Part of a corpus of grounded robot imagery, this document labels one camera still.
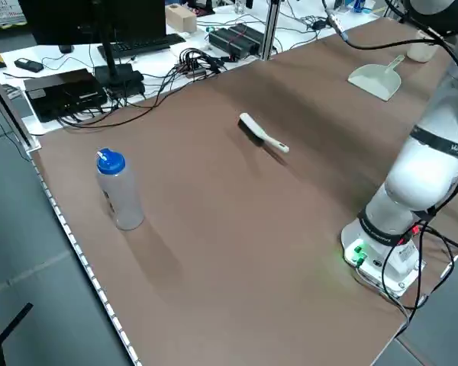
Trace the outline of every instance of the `robot arm label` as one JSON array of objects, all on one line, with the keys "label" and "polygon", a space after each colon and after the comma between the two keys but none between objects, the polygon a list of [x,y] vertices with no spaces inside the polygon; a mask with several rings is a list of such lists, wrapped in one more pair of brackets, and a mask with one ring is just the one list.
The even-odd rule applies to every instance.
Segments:
[{"label": "robot arm label", "polygon": [[360,221],[361,227],[363,228],[363,231],[380,244],[383,244],[384,246],[396,247],[398,245],[398,242],[403,237],[402,234],[391,235],[379,230],[368,219],[368,216],[366,215],[366,208],[363,208],[360,211],[360,213],[358,214],[358,219]]},{"label": "robot arm label", "polygon": [[458,158],[458,143],[437,136],[419,126],[414,126],[411,137],[414,137],[417,141],[424,145],[428,145],[432,149]]}]

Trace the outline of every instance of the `white brush handle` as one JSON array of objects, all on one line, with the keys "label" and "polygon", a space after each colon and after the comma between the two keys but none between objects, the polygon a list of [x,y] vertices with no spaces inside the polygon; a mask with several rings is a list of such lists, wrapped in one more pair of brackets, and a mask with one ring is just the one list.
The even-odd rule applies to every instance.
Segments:
[{"label": "white brush handle", "polygon": [[282,153],[287,153],[290,151],[290,148],[285,145],[284,143],[280,143],[278,140],[275,140],[274,138],[266,135],[263,140],[265,140],[267,143],[270,145],[276,147],[278,150],[280,150]]}]

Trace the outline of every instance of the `keyboard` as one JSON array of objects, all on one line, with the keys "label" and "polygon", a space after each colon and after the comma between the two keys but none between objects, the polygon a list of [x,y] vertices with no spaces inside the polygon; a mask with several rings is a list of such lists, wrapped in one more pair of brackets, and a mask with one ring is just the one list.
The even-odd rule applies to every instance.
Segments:
[{"label": "keyboard", "polygon": [[[141,42],[117,42],[112,44],[112,53],[114,59],[119,57],[132,57],[142,53],[155,52],[169,48],[172,44],[185,42],[185,39],[178,34],[167,34],[165,37],[157,40],[147,40]],[[105,59],[105,50],[103,46],[98,46],[98,51]]]}]

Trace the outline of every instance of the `cardboard box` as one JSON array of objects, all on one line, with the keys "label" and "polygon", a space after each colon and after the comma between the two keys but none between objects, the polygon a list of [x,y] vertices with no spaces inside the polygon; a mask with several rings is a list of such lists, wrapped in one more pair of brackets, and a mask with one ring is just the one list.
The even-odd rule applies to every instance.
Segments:
[{"label": "cardboard box", "polygon": [[166,23],[178,32],[197,31],[197,16],[180,4],[165,6]]}]

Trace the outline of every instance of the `metal pole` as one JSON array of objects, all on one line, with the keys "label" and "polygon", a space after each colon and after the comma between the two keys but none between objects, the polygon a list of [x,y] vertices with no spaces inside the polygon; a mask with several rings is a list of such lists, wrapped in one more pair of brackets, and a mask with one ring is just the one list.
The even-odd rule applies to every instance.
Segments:
[{"label": "metal pole", "polygon": [[112,45],[108,40],[108,21],[105,13],[105,4],[102,0],[92,0],[95,20],[97,21],[97,31],[100,36],[100,41],[104,47],[105,60],[107,61],[108,74],[111,79],[118,77],[117,68],[115,67],[114,55],[112,53]]},{"label": "metal pole", "polygon": [[272,55],[273,40],[275,39],[276,22],[280,11],[281,0],[270,0],[268,16],[266,17],[265,36],[263,37],[263,48],[261,59],[268,61]]}]

